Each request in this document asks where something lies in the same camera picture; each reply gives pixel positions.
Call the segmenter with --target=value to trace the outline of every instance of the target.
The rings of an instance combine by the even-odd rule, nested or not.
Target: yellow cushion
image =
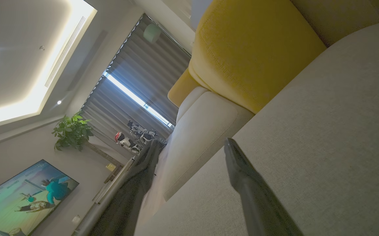
[[[185,100],[186,96],[194,90],[194,88],[201,86],[189,74],[188,69],[183,72],[182,76],[176,81],[173,87],[167,93],[167,98],[173,102],[177,107]]]
[[[198,25],[189,72],[257,113],[325,49],[289,0],[213,0]]]

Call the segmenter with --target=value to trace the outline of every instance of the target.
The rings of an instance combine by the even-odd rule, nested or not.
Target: television screen
[[[26,236],[79,183],[41,160],[0,185],[0,236]]]

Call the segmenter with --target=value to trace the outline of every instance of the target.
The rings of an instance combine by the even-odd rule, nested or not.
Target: light green lamp
[[[149,24],[144,30],[143,37],[151,42],[155,43],[161,36],[162,30],[155,24]]]

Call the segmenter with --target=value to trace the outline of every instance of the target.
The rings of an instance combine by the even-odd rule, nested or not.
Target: beige cushion
[[[210,91],[181,117],[173,131],[164,171],[168,200],[254,115]]]
[[[341,39],[235,136],[305,236],[379,236],[379,24]],[[246,236],[224,152],[135,236]]]
[[[188,96],[183,100],[181,103],[179,110],[178,110],[178,116],[176,117],[176,123],[179,122],[180,118],[182,118],[183,114],[192,106],[192,104],[195,103],[195,101],[201,97],[202,94],[204,94],[208,89],[204,87],[196,87],[194,90],[192,90]]]

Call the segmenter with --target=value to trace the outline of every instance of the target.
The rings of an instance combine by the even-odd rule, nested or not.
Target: teal figure on screen
[[[48,179],[42,181],[42,185],[48,191],[47,200],[50,204],[54,205],[55,200],[63,200],[70,193],[70,189],[67,187],[68,183],[59,184],[59,178],[53,178],[51,181]]]

